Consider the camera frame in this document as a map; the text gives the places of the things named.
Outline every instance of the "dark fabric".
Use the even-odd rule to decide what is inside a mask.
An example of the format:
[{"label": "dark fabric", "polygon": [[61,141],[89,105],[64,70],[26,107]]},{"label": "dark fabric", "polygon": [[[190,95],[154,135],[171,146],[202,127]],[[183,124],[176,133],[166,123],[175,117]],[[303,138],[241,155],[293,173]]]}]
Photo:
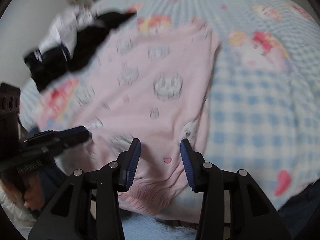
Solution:
[{"label": "dark fabric", "polygon": [[294,240],[314,240],[320,237],[320,204],[312,215],[307,225],[303,230],[295,237]]},{"label": "dark fabric", "polygon": [[78,71],[87,65],[97,47],[105,40],[111,29],[116,29],[135,13],[121,14],[109,12],[97,17],[102,26],[88,26],[77,33],[77,43],[70,58],[70,52],[61,44],[44,52],[38,49],[29,53],[24,62],[29,67],[31,78],[39,92],[65,72]]},{"label": "dark fabric", "polygon": [[111,29],[116,29],[121,23],[131,18],[134,13],[121,14],[117,12],[109,12],[97,17],[104,26],[88,26],[77,33],[77,44],[73,52],[73,58],[68,63],[68,70],[73,72],[81,70],[87,65],[97,47],[105,40]]},{"label": "dark fabric", "polygon": [[300,194],[291,197],[279,210],[279,214],[290,231],[292,239],[305,228],[319,205],[320,180],[309,185]]},{"label": "dark fabric", "polygon": [[38,91],[41,92],[52,80],[67,71],[68,60],[70,60],[70,54],[61,44],[42,55],[39,50],[31,52],[25,57],[24,63],[29,67],[31,78],[36,83]]},{"label": "dark fabric", "polygon": [[45,208],[68,176],[64,174],[55,163],[52,163],[52,165],[46,166],[44,170],[39,172],[39,177],[45,199],[43,208]]}]

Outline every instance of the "metal screw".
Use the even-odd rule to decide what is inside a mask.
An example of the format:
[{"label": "metal screw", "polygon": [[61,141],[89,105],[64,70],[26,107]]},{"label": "metal screw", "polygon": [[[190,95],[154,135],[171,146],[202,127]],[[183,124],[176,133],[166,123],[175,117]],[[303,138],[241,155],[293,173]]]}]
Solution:
[{"label": "metal screw", "polygon": [[80,175],[82,174],[82,170],[75,170],[75,171],[73,172],[73,174],[74,174],[75,176],[80,176]]},{"label": "metal screw", "polygon": [[209,162],[205,162],[205,163],[202,164],[202,166],[203,166],[204,168],[206,168],[206,169],[209,169],[209,168],[212,167],[212,164],[209,163]]},{"label": "metal screw", "polygon": [[110,168],[116,168],[116,167],[118,167],[119,166],[119,164],[117,163],[117,162],[111,162],[110,164],[109,164],[109,167]]},{"label": "metal screw", "polygon": [[239,170],[239,174],[241,176],[247,176],[248,175],[248,172],[246,170]]}]

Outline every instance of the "person's hand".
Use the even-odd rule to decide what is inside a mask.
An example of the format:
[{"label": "person's hand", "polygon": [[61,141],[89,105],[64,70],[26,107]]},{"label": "person's hand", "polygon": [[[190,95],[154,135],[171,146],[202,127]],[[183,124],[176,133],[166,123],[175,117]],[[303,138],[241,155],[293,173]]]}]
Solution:
[{"label": "person's hand", "polygon": [[29,177],[29,187],[24,194],[25,207],[31,210],[40,210],[44,206],[44,196],[41,187],[39,173],[36,172]]},{"label": "person's hand", "polygon": [[29,187],[24,194],[25,202],[22,201],[22,193],[13,184],[4,184],[3,189],[7,197],[18,207],[27,207],[31,210],[39,210],[44,206],[44,195],[42,192],[39,173],[35,172],[28,178]]}]

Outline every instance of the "blue checkered blanket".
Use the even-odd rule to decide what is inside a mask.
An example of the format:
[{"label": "blue checkered blanket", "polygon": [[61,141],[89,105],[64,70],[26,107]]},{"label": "blue checkered blanket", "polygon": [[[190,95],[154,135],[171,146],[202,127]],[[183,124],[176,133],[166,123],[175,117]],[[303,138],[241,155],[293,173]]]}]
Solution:
[{"label": "blue checkered blanket", "polygon": [[[99,14],[136,10],[137,18],[124,28],[142,31],[176,28],[193,17],[207,21],[221,46],[205,159],[223,170],[249,171],[277,209],[320,177],[320,29],[298,5],[290,0],[98,0],[92,9]],[[76,74],[82,83],[85,73]],[[26,128],[34,125],[39,98],[30,81],[21,95]],[[68,116],[65,127],[51,120],[46,129],[66,129]],[[187,188],[172,203],[162,214],[186,220],[199,215],[201,195]]]}]

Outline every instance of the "cartoon print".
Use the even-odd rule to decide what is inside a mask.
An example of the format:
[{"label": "cartoon print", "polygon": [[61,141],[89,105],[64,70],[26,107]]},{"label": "cartoon print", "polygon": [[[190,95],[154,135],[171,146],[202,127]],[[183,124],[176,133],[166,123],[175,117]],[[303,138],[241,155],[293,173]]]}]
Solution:
[{"label": "cartoon print", "polygon": [[290,187],[291,176],[286,170],[280,170],[278,173],[278,184],[274,191],[276,197],[281,196]]},{"label": "cartoon print", "polygon": [[101,128],[103,127],[103,123],[98,117],[95,117],[94,119],[87,121],[86,125],[84,127],[87,128],[87,130],[92,131],[93,129]]},{"label": "cartoon print", "polygon": [[143,3],[141,3],[141,2],[134,3],[133,5],[131,5],[129,7],[129,9],[126,11],[126,13],[138,12],[141,10],[142,7],[143,7]]},{"label": "cartoon print", "polygon": [[106,103],[102,103],[102,107],[105,109],[105,110],[108,110],[110,111],[110,107],[106,104]]},{"label": "cartoon print", "polygon": [[253,6],[252,10],[263,20],[271,19],[277,22],[281,21],[281,14],[277,9],[264,5],[256,5]]},{"label": "cartoon print", "polygon": [[178,100],[182,93],[182,77],[179,74],[166,76],[162,73],[154,80],[153,90],[159,100]]},{"label": "cartoon print", "polygon": [[79,106],[87,106],[92,102],[95,93],[92,87],[82,87],[76,92],[76,100]]},{"label": "cartoon print", "polygon": [[153,120],[159,118],[159,110],[157,107],[150,109],[150,118]]},{"label": "cartoon print", "polygon": [[199,117],[197,117],[195,120],[188,122],[185,124],[185,126],[182,128],[179,139],[178,139],[178,145],[180,146],[180,142],[182,139],[187,138],[190,142],[190,145],[192,147],[195,146],[196,143],[196,136],[197,136],[197,129],[199,124]]},{"label": "cartoon print", "polygon": [[166,47],[157,46],[157,47],[150,47],[148,49],[148,57],[150,60],[165,58],[166,56],[169,55],[169,53],[170,53],[169,46],[166,46]]},{"label": "cartoon print", "polygon": [[165,163],[170,163],[170,162],[172,161],[172,159],[171,159],[171,158],[164,158],[163,161],[164,161]]},{"label": "cartoon print", "polygon": [[255,31],[252,37],[248,37],[243,32],[234,31],[228,35],[228,39],[247,68],[275,73],[288,73],[292,70],[286,49],[269,32]]},{"label": "cartoon print", "polygon": [[120,56],[127,55],[131,50],[133,50],[133,43],[131,39],[120,40],[117,43],[117,51]]},{"label": "cartoon print", "polygon": [[139,31],[144,35],[154,35],[171,28],[171,19],[166,15],[152,15],[149,18],[138,19]]},{"label": "cartoon print", "polygon": [[304,18],[307,20],[313,20],[310,14],[306,12],[303,8],[297,6],[297,5],[290,5],[290,4],[285,4],[285,7],[289,8],[295,16],[298,16],[300,18]]},{"label": "cartoon print", "polygon": [[49,119],[58,119],[62,115],[78,84],[77,78],[70,78],[44,94],[36,109],[40,128],[45,127]]},{"label": "cartoon print", "polygon": [[132,85],[137,80],[139,71],[137,68],[129,68],[125,62],[122,63],[122,73],[118,77],[119,86]]},{"label": "cartoon print", "polygon": [[129,149],[133,136],[131,134],[116,134],[109,138],[107,144],[111,151],[118,156],[121,152],[125,152]]}]

